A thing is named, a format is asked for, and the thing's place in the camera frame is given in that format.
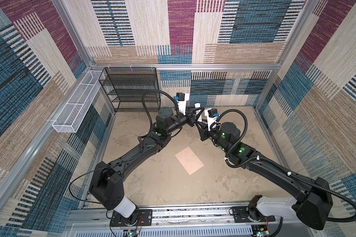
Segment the white glue stick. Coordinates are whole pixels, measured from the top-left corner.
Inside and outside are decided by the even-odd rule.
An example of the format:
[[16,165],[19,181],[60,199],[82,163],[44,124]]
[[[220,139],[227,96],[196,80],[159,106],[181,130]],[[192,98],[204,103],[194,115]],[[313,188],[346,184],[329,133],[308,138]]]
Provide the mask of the white glue stick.
[[194,107],[196,108],[196,115],[195,118],[197,121],[202,122],[202,108],[201,108],[201,104],[200,103],[195,103]]

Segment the pink envelope with flap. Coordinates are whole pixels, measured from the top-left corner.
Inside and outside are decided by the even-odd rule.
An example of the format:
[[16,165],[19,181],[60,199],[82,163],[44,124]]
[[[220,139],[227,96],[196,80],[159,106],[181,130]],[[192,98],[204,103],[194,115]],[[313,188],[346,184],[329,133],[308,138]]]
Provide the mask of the pink envelope with flap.
[[190,147],[186,147],[175,155],[180,164],[183,166],[188,175],[194,174],[204,166],[203,162],[192,151]]

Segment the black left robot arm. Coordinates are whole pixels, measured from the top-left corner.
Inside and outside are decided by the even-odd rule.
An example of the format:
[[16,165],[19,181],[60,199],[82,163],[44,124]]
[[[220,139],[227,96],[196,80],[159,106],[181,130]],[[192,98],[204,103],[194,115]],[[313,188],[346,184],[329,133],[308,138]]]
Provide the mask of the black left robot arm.
[[186,124],[195,126],[204,108],[188,107],[186,113],[174,114],[169,107],[158,111],[149,132],[138,138],[139,144],[120,158],[96,165],[89,192],[107,210],[120,214],[128,225],[139,220],[139,208],[125,195],[123,182],[149,157],[159,153],[172,139],[172,133]]

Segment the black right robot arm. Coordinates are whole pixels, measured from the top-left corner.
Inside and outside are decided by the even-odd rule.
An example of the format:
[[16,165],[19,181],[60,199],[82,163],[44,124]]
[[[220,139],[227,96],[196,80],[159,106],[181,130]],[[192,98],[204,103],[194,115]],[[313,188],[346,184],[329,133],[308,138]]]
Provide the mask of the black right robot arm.
[[315,230],[324,229],[333,206],[330,186],[325,179],[295,173],[241,142],[247,126],[243,130],[232,122],[214,122],[213,125],[198,122],[197,126],[202,140],[210,139],[224,151],[229,167],[247,169],[278,185],[295,199],[289,209],[302,223]]

